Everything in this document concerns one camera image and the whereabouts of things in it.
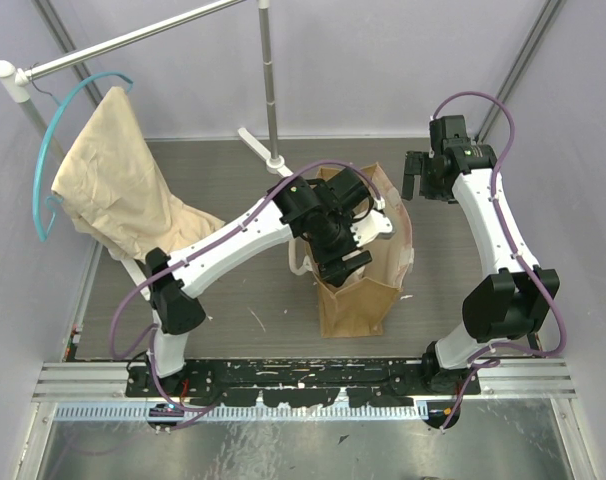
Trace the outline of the brown canvas tote bag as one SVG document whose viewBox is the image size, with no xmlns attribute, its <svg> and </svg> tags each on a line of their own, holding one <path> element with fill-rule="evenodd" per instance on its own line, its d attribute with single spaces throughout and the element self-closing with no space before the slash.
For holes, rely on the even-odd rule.
<svg viewBox="0 0 606 480">
<path fill-rule="evenodd" d="M 324 283 L 317 268 L 311 269 L 324 338 L 382 334 L 384 319 L 399 299 L 404 278 L 414 264 L 412 224 L 398 189 L 380 164 L 366 166 L 363 171 L 383 195 L 384 213 L 392 221 L 395 234 L 389 240 L 375 240 L 366 246 L 372 262 L 362 267 L 365 277 L 347 288 Z"/>
</svg>

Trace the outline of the beige bottle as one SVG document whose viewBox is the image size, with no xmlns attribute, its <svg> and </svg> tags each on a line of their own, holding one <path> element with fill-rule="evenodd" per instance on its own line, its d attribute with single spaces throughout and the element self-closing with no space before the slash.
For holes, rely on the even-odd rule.
<svg viewBox="0 0 606 480">
<path fill-rule="evenodd" d="M 344 281 L 342 287 L 347 288 L 348 286 L 354 285 L 361 281 L 365 277 L 364 268 L 360 268 L 355 272 L 351 273 Z"/>
</svg>

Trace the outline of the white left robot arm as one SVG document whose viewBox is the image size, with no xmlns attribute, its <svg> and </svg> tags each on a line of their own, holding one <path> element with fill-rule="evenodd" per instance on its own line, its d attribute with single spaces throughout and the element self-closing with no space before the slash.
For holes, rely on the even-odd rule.
<svg viewBox="0 0 606 480">
<path fill-rule="evenodd" d="M 206 318 L 199 296 L 254 256 L 300 238 L 313 268 L 334 286 L 371 262 L 366 245 L 394 231 L 370 179 L 350 167 L 329 180 L 283 178 L 256 205 L 207 238 L 167 254 L 148 253 L 146 274 L 157 332 L 149 349 L 148 385 L 161 396 L 183 384 L 189 333 Z"/>
</svg>

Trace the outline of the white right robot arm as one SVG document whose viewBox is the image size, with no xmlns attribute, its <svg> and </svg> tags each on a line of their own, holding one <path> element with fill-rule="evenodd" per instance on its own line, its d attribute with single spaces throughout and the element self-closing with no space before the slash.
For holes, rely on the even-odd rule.
<svg viewBox="0 0 606 480">
<path fill-rule="evenodd" d="M 502 194 L 497 156 L 467 134 L 461 115 L 429 124 L 430 149 L 405 156 L 402 197 L 458 204 L 469 223 L 483 279 L 464 299 L 461 323 L 431 343 L 421 359 L 427 390 L 442 394 L 470 369 L 470 358 L 497 344 L 537 333 L 560 287 L 558 274 L 544 269 L 525 245 Z"/>
</svg>

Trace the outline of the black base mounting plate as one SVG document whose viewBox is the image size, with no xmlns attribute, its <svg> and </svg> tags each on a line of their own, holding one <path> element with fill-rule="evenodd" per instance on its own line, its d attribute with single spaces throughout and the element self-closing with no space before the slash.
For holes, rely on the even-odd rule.
<svg viewBox="0 0 606 480">
<path fill-rule="evenodd" d="M 411 406 L 418 396 L 459 394 L 466 370 L 434 373 L 405 358 L 190 359 L 160 380 L 188 407 L 328 407 L 341 393 L 348 406 Z"/>
</svg>

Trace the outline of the beige cloth garment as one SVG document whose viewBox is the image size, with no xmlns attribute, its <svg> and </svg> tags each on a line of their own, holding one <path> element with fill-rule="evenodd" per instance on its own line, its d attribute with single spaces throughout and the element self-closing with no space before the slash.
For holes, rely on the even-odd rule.
<svg viewBox="0 0 606 480">
<path fill-rule="evenodd" d="M 169 254 L 225 225 L 170 191 L 121 87 L 108 91 L 83 127 L 51 191 L 75 229 L 116 260 L 143 262 L 156 248 Z"/>
</svg>

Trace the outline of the metal clothes rack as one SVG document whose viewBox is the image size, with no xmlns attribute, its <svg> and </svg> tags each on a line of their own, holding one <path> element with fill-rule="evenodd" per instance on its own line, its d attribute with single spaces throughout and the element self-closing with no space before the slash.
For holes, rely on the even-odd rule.
<svg viewBox="0 0 606 480">
<path fill-rule="evenodd" d="M 205 117 L 212 104 L 229 116 L 230 125 L 248 119 L 240 107 L 241 88 L 257 101 L 257 73 L 244 73 L 242 59 L 212 59 L 215 46 L 232 40 L 234 28 L 246 32 L 250 57 L 259 62 L 258 15 L 254 5 L 236 6 L 160 34 L 133 46 L 143 54 L 143 67 L 118 64 L 135 82 L 136 113 L 146 129 L 176 119 L 180 112 Z M 49 59 L 57 51 L 46 27 L 27 1 L 0 1 L 0 60 L 26 64 Z M 198 66 L 198 61 L 212 60 Z M 88 237 L 70 222 L 59 224 L 53 237 L 41 242 L 31 214 L 32 182 L 41 134 L 0 82 L 0 307 L 38 308 L 41 303 L 64 307 L 79 285 Z"/>
</svg>

